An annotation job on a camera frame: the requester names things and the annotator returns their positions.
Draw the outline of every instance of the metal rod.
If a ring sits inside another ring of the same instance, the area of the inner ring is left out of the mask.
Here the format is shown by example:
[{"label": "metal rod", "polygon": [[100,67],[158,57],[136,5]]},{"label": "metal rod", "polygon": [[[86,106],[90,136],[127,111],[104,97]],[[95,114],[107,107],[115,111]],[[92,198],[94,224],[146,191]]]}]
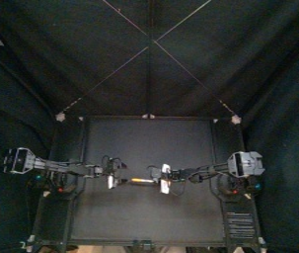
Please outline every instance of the metal rod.
[{"label": "metal rod", "polygon": [[123,63],[123,65],[112,71],[112,73],[60,111],[60,114],[64,113],[72,106],[134,61],[134,59],[148,49],[143,48],[132,57]]},{"label": "metal rod", "polygon": [[[68,240],[68,244],[71,245],[108,245],[108,246],[134,246],[134,240],[103,240],[103,239],[71,239]],[[180,246],[180,247],[223,247],[225,241],[168,241],[170,245]],[[166,241],[156,241],[154,243],[155,246],[166,246]]]},{"label": "metal rod", "polygon": [[152,57],[152,29],[154,29],[154,0],[148,0],[148,55],[147,55],[147,114],[151,113],[151,57]]},{"label": "metal rod", "polygon": [[154,41],[154,43],[158,45],[158,47],[163,50],[163,52],[168,55],[168,57],[176,62],[176,64],[183,68],[183,70],[189,73],[189,75],[195,79],[195,81],[205,87],[205,89],[209,91],[210,95],[219,101],[222,106],[229,110],[229,112],[233,115],[237,115],[234,110],[229,107],[229,105],[222,101],[222,99],[213,93],[210,88],[205,85],[205,83],[195,77],[195,75],[190,72],[190,70],[186,68],[186,66],[178,61],[178,59],[168,53],[168,51],[164,49],[164,47],[158,43],[158,41]]},{"label": "metal rod", "polygon": [[147,36],[147,33],[142,30],[142,28],[122,14],[122,11],[118,10],[108,1],[103,0],[103,2],[112,8],[112,10],[128,21],[128,23]]},{"label": "metal rod", "polygon": [[178,22],[178,24],[170,29],[167,30],[167,32],[156,39],[156,41],[159,41],[160,39],[163,39],[166,37],[167,34],[170,34],[170,32],[182,24],[184,23],[186,20],[189,20],[202,9],[205,6],[207,6],[210,4],[213,0],[209,0],[205,4],[202,4],[197,10],[194,12],[191,12],[191,14],[180,21]]},{"label": "metal rod", "polygon": [[[90,120],[142,120],[142,121],[230,121],[230,117],[211,118],[211,117],[172,117],[155,116],[154,119],[144,119],[143,116],[111,116],[111,115],[80,115]],[[67,117],[78,118],[78,115],[67,115]]]}]

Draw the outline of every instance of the black fabric wall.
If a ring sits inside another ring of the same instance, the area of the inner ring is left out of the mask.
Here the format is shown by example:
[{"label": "black fabric wall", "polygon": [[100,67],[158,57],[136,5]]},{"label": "black fabric wall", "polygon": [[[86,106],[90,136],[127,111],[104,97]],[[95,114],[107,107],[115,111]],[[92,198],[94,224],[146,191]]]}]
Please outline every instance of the black fabric wall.
[{"label": "black fabric wall", "polygon": [[273,252],[289,253],[299,252],[299,50],[285,64],[254,105],[246,134],[266,168],[258,197],[263,235]]},{"label": "black fabric wall", "polygon": [[[48,157],[54,123],[34,95],[26,72],[8,50],[0,50],[0,165],[7,148],[27,146]],[[27,198],[28,177],[0,172],[0,252],[19,252],[19,242],[31,233]]]},{"label": "black fabric wall", "polygon": [[[0,154],[5,148],[27,146],[48,157],[55,113],[147,45],[147,38],[139,39],[136,30],[102,2],[83,1],[80,6],[64,1],[64,7],[50,1],[44,1],[46,6],[40,1],[12,2],[13,5],[0,1],[0,39],[5,43],[0,47]],[[203,4],[179,2],[179,8],[171,9],[174,1],[160,1],[162,11],[155,16],[162,28],[156,27],[156,35]],[[142,27],[147,25],[147,5],[134,5],[132,1],[114,3]],[[267,169],[258,198],[263,235],[274,252],[299,252],[299,49],[283,60],[293,48],[299,48],[299,0],[254,1],[250,5],[235,1],[234,6],[225,1],[213,3],[162,44],[210,90],[246,114],[249,149],[263,155]],[[88,20],[92,11],[108,22],[83,23],[82,17]],[[72,14],[72,18],[67,19],[66,14]],[[127,30],[136,34],[135,38],[124,33]],[[104,38],[106,31],[111,37]],[[124,37],[120,44],[114,40],[119,35]],[[127,43],[128,39],[139,43],[139,48]],[[151,61],[156,67],[151,82],[162,84],[162,88],[152,86],[151,90],[154,113],[226,115],[207,90],[195,86],[171,58],[156,47],[151,54],[158,55]],[[138,60],[120,72],[122,77],[116,75],[111,83],[100,86],[99,96],[91,94],[72,113],[140,115],[147,111],[147,57],[142,55]],[[0,248],[15,246],[28,236],[26,183],[26,177],[0,173]]]}]

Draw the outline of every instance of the black enclosure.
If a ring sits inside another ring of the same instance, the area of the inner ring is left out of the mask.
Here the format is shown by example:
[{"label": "black enclosure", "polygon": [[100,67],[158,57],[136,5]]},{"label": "black enclosure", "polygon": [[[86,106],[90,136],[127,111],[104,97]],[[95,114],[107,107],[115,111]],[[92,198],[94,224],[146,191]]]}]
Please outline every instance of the black enclosure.
[{"label": "black enclosure", "polygon": [[[0,42],[0,165],[7,148],[28,147],[52,160],[122,156],[140,177],[152,163],[226,161],[246,145],[263,156],[269,252],[299,252],[299,0],[0,1]],[[235,207],[211,181],[182,198],[95,181],[80,198],[43,202],[31,178],[0,171],[0,252],[24,252],[34,231],[50,244],[237,243],[221,230]],[[251,202],[241,213],[255,217]]]}]

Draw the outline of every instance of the cable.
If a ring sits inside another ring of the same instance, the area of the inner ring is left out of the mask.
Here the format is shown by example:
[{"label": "cable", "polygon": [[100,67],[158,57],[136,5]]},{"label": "cable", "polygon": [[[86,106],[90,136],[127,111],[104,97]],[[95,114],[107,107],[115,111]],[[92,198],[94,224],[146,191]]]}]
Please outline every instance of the cable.
[{"label": "cable", "polygon": [[140,27],[122,14],[122,10],[116,9],[108,1],[103,0],[103,2],[114,9],[114,11],[128,21],[128,23],[147,36],[146,32],[140,29]]},{"label": "cable", "polygon": [[119,158],[119,157],[112,158],[112,162],[116,163],[118,168],[122,168],[122,166],[123,166],[122,158]]},{"label": "cable", "polygon": [[146,169],[148,170],[150,168],[158,168],[155,165],[150,165]]},{"label": "cable", "polygon": [[148,49],[144,47],[123,64],[112,71],[112,73],[86,92],[83,95],[59,112],[63,114],[67,110],[72,108],[72,106],[83,100],[84,97],[90,95],[90,93],[138,58],[138,56]]},{"label": "cable", "polygon": [[217,173],[230,177],[230,175],[227,173],[223,173],[221,171],[217,171]]},{"label": "cable", "polygon": [[219,166],[223,166],[223,165],[227,165],[227,164],[229,164],[227,162],[223,162],[223,163],[217,163],[217,164],[214,164],[214,165],[203,165],[203,166],[198,167],[198,169],[199,169],[199,168],[203,168],[203,167],[210,167],[210,166],[213,166],[213,167],[219,167]]},{"label": "cable", "polygon": [[223,102],[223,100],[213,93],[210,88],[205,85],[205,83],[195,77],[195,75],[190,72],[190,70],[186,68],[186,66],[178,61],[178,59],[172,56],[171,53],[164,49],[164,47],[158,43],[158,41],[154,41],[154,43],[158,45],[158,47],[163,50],[163,52],[168,55],[168,57],[175,61],[175,63],[183,68],[183,70],[189,73],[189,75],[195,79],[195,81],[205,87],[205,89],[209,91],[209,94],[218,100],[221,105],[229,110],[229,112],[233,115],[237,115],[235,111],[231,110],[229,105]]}]

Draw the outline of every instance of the metal frame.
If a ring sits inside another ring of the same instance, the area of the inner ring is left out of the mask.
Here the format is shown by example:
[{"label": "metal frame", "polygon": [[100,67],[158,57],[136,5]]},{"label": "metal frame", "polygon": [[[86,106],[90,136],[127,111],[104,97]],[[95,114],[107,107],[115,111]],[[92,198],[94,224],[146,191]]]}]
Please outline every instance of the metal frame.
[{"label": "metal frame", "polygon": [[88,118],[91,120],[143,120],[143,121],[230,121],[231,117],[180,117],[180,116],[154,116],[154,118],[146,118],[143,116],[111,116],[111,115],[71,115],[67,118]]},{"label": "metal frame", "polygon": [[[112,119],[119,119],[120,117],[107,117],[107,119],[112,120]],[[140,118],[122,118],[124,120],[139,120]],[[184,120],[184,121],[195,121],[195,118],[160,118],[162,120]],[[209,121],[209,119],[199,119],[197,118],[197,120],[199,121]],[[225,121],[230,124],[231,119],[225,119]],[[213,157],[214,157],[214,163],[219,162],[218,159],[218,143],[219,140],[217,138],[217,125],[213,121],[209,121],[210,124],[210,129],[211,129],[211,135],[213,135]],[[242,150],[245,150],[245,143],[243,143],[243,136],[242,136],[242,129],[241,126],[235,126],[235,130],[239,134],[239,147],[242,148]],[[84,152],[84,145],[86,145],[86,123],[82,124],[82,145],[80,145],[80,157],[83,159],[83,152]],[[75,203],[76,203],[76,198],[80,194],[80,191],[83,190],[84,187],[84,180],[82,180],[82,182],[78,182],[78,185],[80,185],[78,187],[78,191],[75,193],[72,193],[68,197],[67,197],[67,201],[68,201],[68,205],[67,205],[67,213],[66,213],[66,223],[64,223],[64,227],[63,227],[63,231],[62,231],[62,239],[59,241],[51,241],[51,240],[46,240],[42,239],[39,240],[39,238],[36,239],[38,242],[38,247],[35,248],[34,252],[38,252],[42,245],[52,245],[56,247],[56,249],[59,250],[60,253],[66,252],[66,245],[114,245],[114,246],[136,246],[139,245],[139,243],[142,243],[142,241],[131,241],[131,240],[119,240],[119,241],[108,241],[108,240],[86,240],[86,239],[71,239],[70,238],[70,234],[71,234],[71,225],[72,225],[72,220],[74,220],[74,210],[75,210]],[[226,203],[226,201],[223,201],[222,199],[219,199],[221,204],[222,204],[222,212],[223,212],[223,221],[225,221],[225,234],[226,236],[223,236],[223,241],[206,241],[206,242],[193,242],[193,243],[180,243],[178,241],[155,241],[151,242],[152,247],[154,246],[167,246],[167,245],[174,245],[174,246],[183,246],[183,247],[227,247],[229,249],[229,253],[234,253],[235,249],[238,246],[245,246],[245,247],[250,247],[255,252],[259,251],[259,244],[258,244],[258,238],[261,237],[259,235],[259,225],[258,225],[258,217],[257,217],[257,210],[255,210],[255,205],[254,205],[254,198],[251,198],[250,200],[250,209],[251,209],[251,216],[253,216],[253,221],[254,221],[254,229],[255,229],[255,237],[253,238],[253,240],[247,241],[246,243],[239,243],[237,240],[234,240],[230,237],[230,225],[229,225],[229,220],[226,217],[226,213],[231,210],[233,207],[233,203]],[[235,210],[239,211],[239,205],[241,203],[235,203]],[[46,208],[46,198],[42,197],[40,199],[40,207],[39,207],[39,213],[38,213],[38,218],[36,218],[36,222],[35,222],[35,229],[34,229],[34,234],[36,235],[36,237],[39,237],[39,227],[40,227],[40,222],[42,222],[42,215],[43,215],[43,209]]]}]

